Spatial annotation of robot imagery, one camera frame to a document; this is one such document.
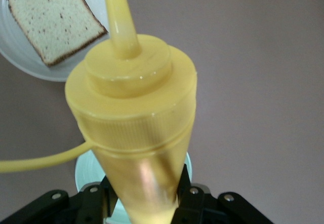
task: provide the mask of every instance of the mustard bottle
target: mustard bottle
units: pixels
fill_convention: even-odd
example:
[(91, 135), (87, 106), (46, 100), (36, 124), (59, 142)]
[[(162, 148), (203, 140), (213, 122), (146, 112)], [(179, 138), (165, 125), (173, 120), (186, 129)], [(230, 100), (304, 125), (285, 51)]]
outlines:
[(190, 58), (136, 34), (127, 0), (106, 0), (111, 39), (71, 72), (66, 100), (132, 224), (169, 224), (194, 123)]

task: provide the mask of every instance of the gray tabletop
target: gray tabletop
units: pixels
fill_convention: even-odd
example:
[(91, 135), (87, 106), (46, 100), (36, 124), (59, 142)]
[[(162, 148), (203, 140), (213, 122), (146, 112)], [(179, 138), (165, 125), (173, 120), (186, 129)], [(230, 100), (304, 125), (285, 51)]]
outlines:
[[(138, 33), (187, 53), (198, 73), (193, 182), (234, 191), (274, 223), (324, 223), (324, 0), (129, 0)], [(0, 159), (83, 139), (64, 83), (0, 55)], [(0, 219), (41, 194), (77, 193), (75, 161), (0, 174)]]

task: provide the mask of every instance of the bread crust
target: bread crust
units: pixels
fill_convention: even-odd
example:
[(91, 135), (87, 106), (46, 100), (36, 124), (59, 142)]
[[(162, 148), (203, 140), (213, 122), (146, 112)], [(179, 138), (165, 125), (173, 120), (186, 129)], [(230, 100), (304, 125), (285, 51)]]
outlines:
[(81, 51), (82, 49), (86, 48), (88, 45), (90, 45), (91, 43), (93, 43), (95, 40), (103, 37), (104, 35), (108, 34), (108, 31), (106, 30), (106, 28), (100, 23), (100, 21), (97, 19), (97, 17), (95, 17), (95, 15), (93, 14), (93, 12), (91, 11), (90, 7), (88, 6), (86, 0), (81, 0), (83, 5), (85, 6), (86, 9), (88, 9), (89, 13), (92, 15), (93, 19), (95, 20), (95, 22), (101, 27), (102, 32), (98, 33), (97, 35), (93, 36), (92, 38), (89, 38), (86, 42), (84, 42), (83, 44), (81, 44), (78, 47), (75, 47), (74, 49), (62, 54), (61, 56), (57, 57), (55, 60), (52, 60), (51, 62), (45, 62), (45, 58), (44, 58), (44, 54), (37, 49), (36, 45), (33, 43), (33, 41), (30, 39), (28, 33), (26, 30), (24, 30), (19, 22), (19, 20), (17, 19), (17, 17), (14, 15), (14, 12), (12, 11), (12, 7), (10, 5), (10, 0), (9, 1), (9, 10), (13, 16), (13, 18), (15, 19), (15, 21), (17, 22), (18, 26), (21, 28), (21, 30), (23, 31), (23, 33), (25, 34), (25, 36), (27, 37), (28, 41), (30, 42), (30, 44), (33, 46), (33, 48), (35, 49), (35, 51), (37, 52), (37, 54), (40, 56), (42, 62), (48, 66), (54, 66), (56, 64), (59, 64), (60, 62), (64, 61), (65, 59), (73, 56), (74, 54), (76, 54), (77, 52)]

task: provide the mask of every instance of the table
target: table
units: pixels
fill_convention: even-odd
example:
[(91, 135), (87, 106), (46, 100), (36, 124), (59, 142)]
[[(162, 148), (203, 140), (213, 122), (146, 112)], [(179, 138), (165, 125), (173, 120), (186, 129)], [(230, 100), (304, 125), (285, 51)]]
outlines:
[[(274, 223), (324, 223), (323, 0), (129, 0), (138, 33), (187, 53), (197, 69), (193, 182), (234, 191)], [(0, 159), (82, 141), (64, 83), (0, 55)], [(41, 194), (76, 194), (75, 161), (0, 174), (0, 219)]]

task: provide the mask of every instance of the white bread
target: white bread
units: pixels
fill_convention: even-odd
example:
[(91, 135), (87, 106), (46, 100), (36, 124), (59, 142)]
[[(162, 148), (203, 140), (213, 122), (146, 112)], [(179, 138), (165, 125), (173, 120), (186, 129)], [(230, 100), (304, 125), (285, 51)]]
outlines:
[(47, 66), (107, 34), (85, 0), (9, 0), (9, 8)]

